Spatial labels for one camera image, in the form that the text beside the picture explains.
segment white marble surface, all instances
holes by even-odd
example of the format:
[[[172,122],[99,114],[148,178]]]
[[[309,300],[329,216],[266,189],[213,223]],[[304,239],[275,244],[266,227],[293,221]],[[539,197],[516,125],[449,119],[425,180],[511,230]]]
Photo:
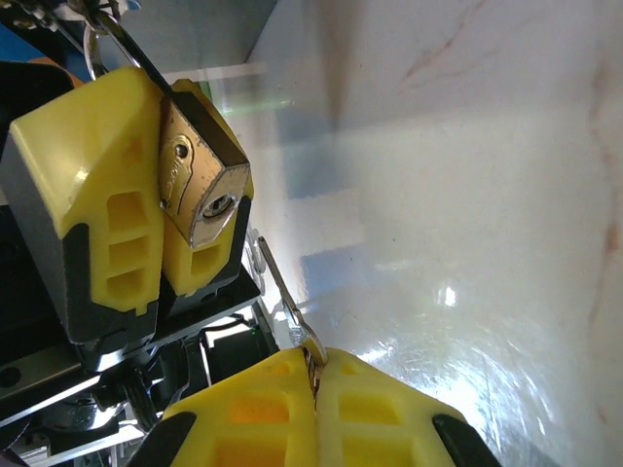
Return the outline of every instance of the white marble surface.
[[[623,463],[621,24],[617,0],[281,0],[212,82],[322,339],[508,466]]]

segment yellow plastic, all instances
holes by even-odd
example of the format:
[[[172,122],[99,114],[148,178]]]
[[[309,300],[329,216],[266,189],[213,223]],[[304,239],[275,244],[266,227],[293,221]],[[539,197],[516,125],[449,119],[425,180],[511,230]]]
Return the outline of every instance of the yellow plastic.
[[[160,290],[160,101],[142,70],[123,68],[11,124],[58,238],[89,226],[92,301],[136,314]]]
[[[302,350],[165,412],[198,417],[172,467],[455,467],[434,415],[462,415],[342,350],[328,349],[314,413]]]
[[[165,412],[198,417],[172,467],[315,467],[315,417],[301,349],[289,349]]]
[[[218,113],[210,100],[202,93],[200,87],[190,80],[180,80],[173,86],[176,91],[190,91],[203,104],[207,112],[214,117],[218,124],[227,132],[236,145],[242,150],[232,129]],[[253,199],[253,182],[249,181],[244,189],[244,195]],[[232,241],[238,213],[230,219],[223,232],[212,242],[192,249],[175,228],[174,224],[165,216],[165,250],[163,255],[163,271],[175,291],[175,295],[192,295],[201,287],[210,283],[214,277],[227,265],[232,251]]]
[[[462,415],[357,357],[328,349],[317,394],[318,466],[455,467],[432,418]]]

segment metal key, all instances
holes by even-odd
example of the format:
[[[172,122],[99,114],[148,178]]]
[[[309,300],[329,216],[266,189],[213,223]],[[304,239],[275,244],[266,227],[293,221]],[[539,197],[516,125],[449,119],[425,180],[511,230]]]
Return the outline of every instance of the metal key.
[[[322,368],[324,368],[328,361],[327,351],[310,325],[305,322],[303,313],[296,306],[294,299],[292,299],[292,295],[290,295],[290,292],[285,286],[285,281],[276,265],[275,257],[266,239],[260,236],[258,238],[258,244],[281,295],[281,302],[283,303],[283,310],[288,323],[290,340],[294,346],[302,347],[306,351],[310,385],[315,396],[318,390]]]

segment gray wall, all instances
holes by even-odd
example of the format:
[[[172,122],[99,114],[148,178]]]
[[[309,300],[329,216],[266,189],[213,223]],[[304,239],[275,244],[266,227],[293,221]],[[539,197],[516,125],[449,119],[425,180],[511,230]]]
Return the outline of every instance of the gray wall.
[[[143,0],[123,25],[161,72],[244,63],[276,0]]]

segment cable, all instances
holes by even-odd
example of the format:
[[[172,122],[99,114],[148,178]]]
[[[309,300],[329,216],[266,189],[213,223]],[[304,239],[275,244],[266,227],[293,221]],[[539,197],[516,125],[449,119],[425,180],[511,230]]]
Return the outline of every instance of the cable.
[[[234,313],[230,317],[234,318],[234,321],[227,324],[221,324],[219,326],[206,326],[203,328],[207,333],[214,333],[217,331],[227,331],[228,329],[235,328],[236,326],[243,324],[247,328],[251,327],[251,324],[240,313]]]

